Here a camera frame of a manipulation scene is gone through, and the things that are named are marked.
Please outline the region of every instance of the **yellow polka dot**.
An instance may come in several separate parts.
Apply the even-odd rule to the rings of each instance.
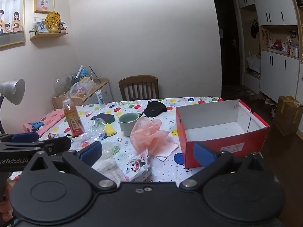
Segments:
[[[176,129],[173,129],[173,130],[171,131],[171,134],[172,134],[173,136],[177,136],[177,135],[178,135],[177,130],[176,130]]]
[[[115,116],[120,116],[122,113],[123,113],[122,111],[116,112]]]

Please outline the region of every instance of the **wooden chair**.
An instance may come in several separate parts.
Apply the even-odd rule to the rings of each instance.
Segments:
[[[158,79],[154,76],[138,75],[127,77],[119,81],[119,87],[123,101],[159,99]]]

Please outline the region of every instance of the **person's hand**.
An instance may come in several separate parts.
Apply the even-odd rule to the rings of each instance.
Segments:
[[[0,202],[0,212],[1,218],[3,219],[4,222],[8,222],[13,216],[9,212],[12,209],[12,206],[9,202],[9,193],[12,190],[12,186],[7,182],[6,187],[3,193],[3,201]]]

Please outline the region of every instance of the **yellow sponge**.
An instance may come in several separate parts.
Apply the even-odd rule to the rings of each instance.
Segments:
[[[116,134],[117,132],[114,130],[114,128],[110,125],[110,124],[106,124],[105,128],[104,128],[107,136],[111,136]]]

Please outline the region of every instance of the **panda print packaging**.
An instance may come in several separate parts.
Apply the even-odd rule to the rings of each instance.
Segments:
[[[133,157],[127,164],[125,179],[128,182],[144,182],[150,174],[150,159],[147,149]]]

